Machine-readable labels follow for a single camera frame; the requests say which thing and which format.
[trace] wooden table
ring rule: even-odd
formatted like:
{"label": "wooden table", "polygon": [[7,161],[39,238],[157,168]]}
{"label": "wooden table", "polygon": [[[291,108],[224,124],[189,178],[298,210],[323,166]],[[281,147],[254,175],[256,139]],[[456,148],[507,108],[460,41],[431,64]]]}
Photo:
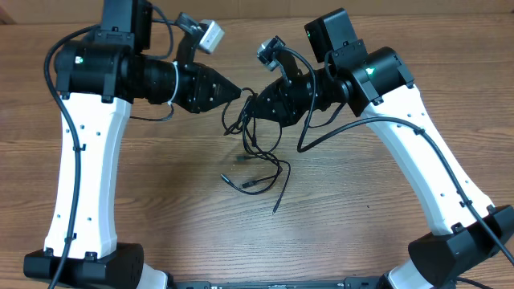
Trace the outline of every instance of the wooden table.
{"label": "wooden table", "polygon": [[[198,53],[197,61],[260,92],[279,77],[255,58],[263,40],[279,35],[315,63],[303,28],[310,20],[221,21],[225,39],[214,55]],[[368,51],[390,46],[399,52],[475,183],[495,204],[514,204],[514,14],[352,20]],[[83,26],[0,26],[1,288],[45,287],[22,273],[23,256],[43,246],[59,172],[61,124],[43,81],[43,59],[53,43]],[[182,33],[175,32],[177,43]],[[155,26],[152,53],[165,51],[167,43],[165,27]],[[234,102],[227,115],[234,119],[242,104]],[[403,263],[407,244],[429,231],[410,185],[367,128],[302,154],[295,150],[300,125],[284,129],[277,155],[292,163],[292,177],[272,216],[283,178],[254,197],[219,176],[242,183],[273,170],[259,161],[235,161],[243,153],[241,136],[222,136],[221,111],[190,115],[178,108],[167,123],[128,123],[116,231],[122,242],[141,243],[153,267],[176,280],[216,282],[381,275]],[[316,112],[313,123],[328,119],[330,111]],[[133,107],[136,116],[166,113],[165,106],[143,100]],[[310,131],[308,139],[351,120],[345,109],[336,124]],[[259,124],[261,145],[270,145],[278,128]],[[513,273],[498,254],[465,276],[511,288]]]}

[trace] black cable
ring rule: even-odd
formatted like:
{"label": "black cable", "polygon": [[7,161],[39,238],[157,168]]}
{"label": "black cable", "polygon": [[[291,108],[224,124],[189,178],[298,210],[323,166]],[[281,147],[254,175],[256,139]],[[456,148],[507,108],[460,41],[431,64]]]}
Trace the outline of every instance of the black cable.
{"label": "black cable", "polygon": [[320,125],[315,125],[315,126],[309,125],[308,127],[309,128],[321,128],[321,127],[331,124],[334,120],[336,120],[337,116],[339,115],[339,112],[341,112],[341,110],[343,109],[344,106],[345,106],[345,104],[339,104],[339,106],[336,108],[336,110],[334,111],[332,116],[330,116],[330,119],[326,123],[320,124]]}
{"label": "black cable", "polygon": [[130,116],[131,119],[133,120],[146,120],[146,121],[167,121],[167,120],[171,120],[171,118],[173,117],[173,114],[175,113],[175,108],[173,107],[172,104],[169,105],[171,107],[171,112],[169,113],[168,116],[165,116],[165,117],[162,117],[160,119],[149,119],[149,118],[144,118],[144,117],[139,117],[139,116]]}
{"label": "black cable", "polygon": [[308,111],[307,118],[305,119],[304,123],[304,129],[302,130],[302,133],[300,134],[300,139],[298,140],[298,145],[296,146],[296,150],[298,153],[303,153],[306,151],[306,149],[302,148],[302,144],[304,143],[305,135],[307,134],[308,127],[311,123],[312,114],[314,113],[314,107],[316,106],[316,95],[317,95],[317,78],[316,73],[314,72],[314,68],[312,68],[312,65],[303,57],[300,53],[292,50],[289,47],[275,47],[271,49],[271,52],[273,51],[286,51],[291,53],[293,56],[295,56],[299,61],[301,61],[305,67],[307,67],[309,73],[312,77],[312,102],[311,107]]}
{"label": "black cable", "polygon": [[173,21],[173,20],[168,20],[168,22],[166,22],[164,19],[156,19],[155,18],[155,19],[152,19],[152,22],[154,22],[154,23],[161,23],[161,24],[168,23],[171,26],[175,25],[175,21]]}
{"label": "black cable", "polygon": [[496,234],[491,230],[491,228],[485,223],[485,221],[480,217],[478,212],[476,211],[475,207],[472,205],[472,202],[467,197],[466,193],[464,193],[464,190],[462,186],[459,184],[459,181],[457,180],[457,177],[455,176],[453,169],[451,169],[450,165],[448,164],[447,159],[444,157],[443,153],[437,146],[437,144],[432,140],[432,138],[426,134],[425,130],[417,126],[416,124],[413,124],[407,120],[399,119],[397,117],[388,117],[388,116],[377,116],[377,117],[371,117],[364,120],[357,120],[350,124],[343,125],[340,128],[334,129],[333,131],[327,133],[326,135],[320,137],[317,140],[314,140],[311,144],[308,144],[303,148],[304,151],[308,151],[309,149],[312,149],[314,146],[318,145],[319,143],[327,140],[328,138],[335,136],[338,133],[341,133],[345,130],[348,130],[350,128],[355,128],[359,125],[363,124],[369,124],[373,122],[392,122],[396,124],[403,124],[409,128],[412,128],[415,133],[423,136],[423,138],[428,142],[428,144],[432,147],[435,154],[437,154],[439,160],[443,163],[444,169],[448,172],[448,175],[450,176],[451,181],[453,182],[455,188],[457,189],[457,193],[461,196],[463,199],[463,203],[467,208],[469,209],[470,213],[473,215],[473,217],[476,219],[476,221],[482,226],[482,228],[485,230],[487,235],[492,239],[492,241],[500,248],[502,252],[504,252],[505,257],[507,257],[508,261],[514,266],[514,258],[512,257],[512,254],[508,251],[508,249],[502,244],[502,242],[496,237]]}
{"label": "black cable", "polygon": [[463,277],[457,277],[457,281],[463,282],[463,283],[468,283],[470,285],[473,285],[473,286],[481,288],[481,289],[492,289],[492,287],[485,286],[482,283],[478,283],[476,281],[473,281],[473,280],[470,280],[470,279],[467,279],[467,278],[463,278]]}
{"label": "black cable", "polygon": [[147,55],[146,58],[148,59],[153,59],[153,60],[163,60],[163,59],[168,59],[172,52],[173,52],[173,45],[174,45],[174,42],[173,42],[173,31],[171,30],[171,26],[173,24],[173,22],[169,21],[166,17],[166,15],[164,14],[164,12],[162,12],[161,8],[159,8],[158,6],[155,6],[154,4],[152,4],[153,6],[153,9],[159,14],[159,16],[161,16],[162,18],[162,21],[164,24],[166,24],[166,27],[168,27],[168,32],[169,32],[169,48],[168,48],[168,53],[166,53],[166,55]]}
{"label": "black cable", "polygon": [[66,262],[67,256],[70,252],[71,248],[71,241],[73,240],[73,230],[75,228],[75,218],[77,215],[77,206],[79,204],[79,191],[80,191],[80,152],[82,151],[82,148],[80,147],[79,142],[79,135],[77,134],[75,124],[73,123],[73,120],[71,119],[70,114],[68,113],[66,106],[64,106],[63,101],[60,99],[57,90],[54,87],[54,84],[51,80],[50,76],[50,62],[53,57],[53,55],[57,52],[57,50],[64,45],[66,42],[72,40],[73,38],[82,35],[84,33],[88,33],[89,31],[97,28],[98,25],[93,25],[90,27],[86,27],[84,29],[81,29],[77,32],[73,32],[70,35],[64,37],[63,39],[60,39],[47,53],[47,57],[45,58],[45,63],[43,65],[43,72],[45,75],[45,80],[47,81],[48,89],[50,90],[51,95],[53,96],[55,102],[57,103],[57,106],[59,107],[61,113],[63,114],[64,119],[66,120],[67,126],[70,129],[71,138],[73,139],[73,149],[75,151],[75,182],[73,185],[73,198],[71,200],[71,212],[70,212],[70,220],[67,226],[67,233],[66,238],[64,239],[64,248],[63,248],[63,254],[61,256],[61,259],[59,261],[59,265],[57,266],[57,270],[55,271],[54,277],[48,286],[49,289],[55,288],[57,285],[57,282],[59,281],[59,278],[61,274],[63,273],[64,269],[64,263]]}
{"label": "black cable", "polygon": [[328,57],[332,54],[333,51],[327,51],[327,53],[324,54],[324,73],[327,75],[328,80],[330,82],[334,82],[334,77],[332,76],[332,73],[330,73],[330,68],[328,67]]}
{"label": "black cable", "polygon": [[[277,171],[276,171],[276,173],[274,175],[272,175],[270,177],[265,177],[265,178],[261,178],[259,180],[249,181],[249,182],[246,182],[246,183],[242,184],[241,186],[242,186],[243,189],[241,189],[238,186],[236,186],[227,176],[225,176],[223,174],[222,174],[222,179],[228,185],[230,185],[233,189],[236,189],[240,193],[245,193],[245,194],[248,194],[248,195],[258,195],[258,194],[261,194],[261,193],[265,193],[266,191],[268,191],[276,183],[279,175],[283,172],[283,168],[282,168],[282,166],[280,164],[286,164],[288,166],[288,176],[286,177],[286,181],[284,182],[284,187],[282,188],[282,192],[280,194],[280,197],[277,200],[277,202],[275,204],[275,207],[273,208],[273,214],[275,214],[277,209],[279,208],[280,202],[282,201],[282,196],[284,195],[284,191],[285,191],[285,189],[287,187],[288,180],[289,180],[289,177],[291,175],[291,165],[287,161],[279,160],[272,153],[277,148],[277,146],[279,145],[280,140],[282,139],[282,126],[280,125],[280,127],[279,127],[279,129],[280,129],[279,138],[276,141],[275,145],[269,151],[266,151],[266,152],[263,151],[258,146],[257,138],[255,136],[255,134],[256,134],[255,118],[247,115],[247,107],[249,105],[253,104],[253,102],[256,99],[257,94],[252,89],[250,89],[250,88],[243,88],[243,90],[244,91],[249,91],[251,93],[251,96],[249,96],[247,98],[247,100],[246,100],[246,102],[245,102],[245,104],[243,106],[243,109],[239,113],[238,119],[233,124],[231,124],[230,126],[227,126],[226,123],[225,123],[226,110],[230,106],[230,103],[226,104],[225,108],[223,109],[222,125],[225,128],[224,135],[226,136],[226,135],[229,135],[229,134],[240,134],[240,133],[243,134],[243,147],[245,149],[245,152],[248,153],[250,156],[248,156],[248,157],[247,156],[238,157],[238,159],[245,160],[245,159],[259,158],[261,160],[270,161],[273,165],[276,166]],[[254,126],[253,136],[250,133],[250,131],[248,130],[248,125],[252,121],[252,119],[253,119],[253,126]],[[253,151],[251,149],[252,147],[256,148],[257,152]],[[260,190],[255,191],[255,192],[250,192],[250,191],[244,190],[245,188],[251,187],[253,185],[257,185],[261,181],[267,181],[267,180],[271,180],[271,183],[268,184],[264,189],[260,189]]]}

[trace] cylindrical joint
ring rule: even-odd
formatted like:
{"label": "cylindrical joint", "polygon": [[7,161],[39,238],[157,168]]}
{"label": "cylindrical joint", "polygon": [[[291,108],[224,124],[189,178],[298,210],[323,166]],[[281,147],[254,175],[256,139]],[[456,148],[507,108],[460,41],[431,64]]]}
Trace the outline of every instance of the cylindrical joint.
{"label": "cylindrical joint", "polygon": [[358,75],[368,78],[378,95],[382,96],[404,84],[397,71],[401,65],[397,53],[389,47],[383,47],[368,55],[366,61],[359,67],[362,73]]}
{"label": "cylindrical joint", "polygon": [[119,94],[116,78],[129,47],[71,41],[55,57],[57,89],[64,92]]}
{"label": "cylindrical joint", "polygon": [[336,84],[337,90],[339,91],[337,95],[340,97],[336,102],[342,104],[348,103],[350,97],[353,95],[352,83],[346,79],[336,79]]}
{"label": "cylindrical joint", "polygon": [[124,59],[120,75],[127,92],[151,104],[163,104],[175,93],[177,75],[173,63],[133,56]]}

